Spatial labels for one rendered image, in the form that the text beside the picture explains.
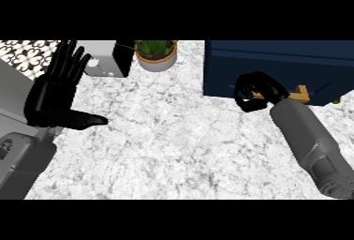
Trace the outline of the potted green plant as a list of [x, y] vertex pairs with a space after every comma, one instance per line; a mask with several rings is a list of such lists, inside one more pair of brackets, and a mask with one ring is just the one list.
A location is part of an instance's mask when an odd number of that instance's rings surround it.
[[136, 55], [145, 70], [151, 72], [167, 71], [178, 61], [178, 41], [138, 40]]

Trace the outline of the tan cup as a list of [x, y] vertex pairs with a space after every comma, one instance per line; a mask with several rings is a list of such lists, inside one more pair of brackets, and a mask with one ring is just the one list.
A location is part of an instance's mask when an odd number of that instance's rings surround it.
[[310, 95], [304, 85], [297, 86], [296, 92], [290, 92], [284, 87], [272, 86], [266, 90], [254, 92], [254, 98], [267, 99], [272, 103], [279, 103], [284, 99], [293, 99], [301, 103], [310, 101]]

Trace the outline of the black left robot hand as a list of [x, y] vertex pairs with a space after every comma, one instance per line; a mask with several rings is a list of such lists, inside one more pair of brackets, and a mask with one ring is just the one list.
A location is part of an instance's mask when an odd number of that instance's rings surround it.
[[73, 109], [79, 82], [92, 58], [76, 40], [62, 40], [46, 72], [34, 79], [24, 106], [29, 125], [85, 130], [108, 124], [96, 114]]

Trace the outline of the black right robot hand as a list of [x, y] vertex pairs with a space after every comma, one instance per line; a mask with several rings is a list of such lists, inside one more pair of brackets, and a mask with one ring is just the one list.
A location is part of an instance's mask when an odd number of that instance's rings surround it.
[[278, 80], [262, 71], [242, 74], [235, 83], [234, 98], [245, 113], [267, 108], [291, 96]]

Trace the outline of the white and black appliance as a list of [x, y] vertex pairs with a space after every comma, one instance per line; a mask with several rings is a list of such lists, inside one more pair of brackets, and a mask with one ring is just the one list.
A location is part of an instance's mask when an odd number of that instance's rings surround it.
[[86, 53], [92, 54], [85, 69], [89, 76], [117, 78], [129, 76], [135, 55], [132, 39], [80, 40], [77, 45], [85, 48]]

